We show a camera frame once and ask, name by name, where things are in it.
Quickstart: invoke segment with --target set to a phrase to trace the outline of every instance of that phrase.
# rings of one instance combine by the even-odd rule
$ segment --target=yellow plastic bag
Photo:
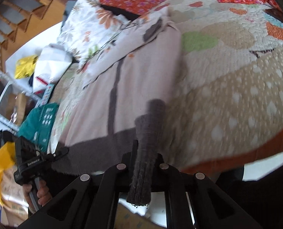
[[[15,164],[15,146],[14,142],[7,142],[0,148],[0,185],[2,182],[4,170],[11,168]],[[2,195],[0,192],[0,205],[3,206]]]
[[[25,77],[30,77],[32,73],[34,73],[34,68],[36,67],[37,60],[38,60],[37,55],[31,55],[19,59],[16,62],[14,78],[21,79]]]

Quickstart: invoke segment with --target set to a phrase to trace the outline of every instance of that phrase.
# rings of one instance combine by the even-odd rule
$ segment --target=floral pillowcase
[[[80,67],[128,22],[124,16],[114,16],[99,4],[99,0],[77,0],[57,38]]]

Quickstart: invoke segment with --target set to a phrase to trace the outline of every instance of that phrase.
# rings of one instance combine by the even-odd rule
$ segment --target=patterned quilt
[[[283,24],[265,13],[269,7],[167,0],[153,10],[164,6],[169,6],[182,33],[183,52],[160,146],[165,161],[183,169],[237,156],[259,148],[281,131]],[[51,134],[51,151],[83,95],[81,75],[74,74],[66,87]]]

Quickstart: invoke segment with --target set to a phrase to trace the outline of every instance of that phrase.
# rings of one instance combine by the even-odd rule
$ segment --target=white bag
[[[14,181],[13,174],[16,170],[17,167],[15,165],[4,170],[4,175],[0,185],[2,198],[5,201],[15,202],[21,206],[28,207],[28,203],[24,198],[22,187]]]
[[[33,92],[44,90],[57,83],[72,63],[72,55],[57,44],[45,46],[34,70]]]

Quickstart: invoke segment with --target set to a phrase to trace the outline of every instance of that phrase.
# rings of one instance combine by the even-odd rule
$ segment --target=hand
[[[44,206],[46,203],[48,203],[52,196],[49,192],[49,188],[46,186],[46,182],[44,180],[40,180],[40,189],[37,192],[37,197],[39,198],[38,203],[39,205]],[[23,185],[23,194],[24,197],[29,205],[29,208],[31,211],[35,211],[34,205],[32,204],[32,201],[30,199],[29,193],[31,192],[32,185],[31,184],[24,184]]]

